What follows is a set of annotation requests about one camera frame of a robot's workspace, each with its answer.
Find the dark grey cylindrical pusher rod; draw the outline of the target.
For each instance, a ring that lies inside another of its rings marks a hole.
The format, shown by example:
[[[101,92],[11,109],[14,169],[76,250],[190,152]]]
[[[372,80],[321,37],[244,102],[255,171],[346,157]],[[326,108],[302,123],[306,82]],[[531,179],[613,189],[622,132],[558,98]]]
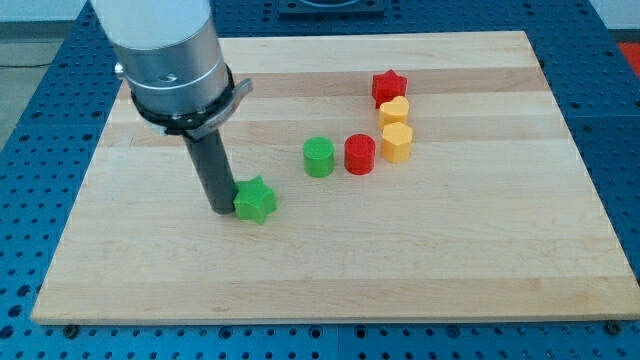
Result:
[[[238,189],[220,132],[183,139],[211,209],[220,215],[233,213]]]

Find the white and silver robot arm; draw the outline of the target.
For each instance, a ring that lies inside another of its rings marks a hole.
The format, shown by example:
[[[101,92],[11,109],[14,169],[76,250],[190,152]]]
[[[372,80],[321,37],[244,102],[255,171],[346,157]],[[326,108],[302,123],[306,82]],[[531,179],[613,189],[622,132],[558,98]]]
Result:
[[[220,135],[251,80],[235,81],[208,0],[91,0],[141,117],[183,138],[212,210],[234,212],[238,189]]]

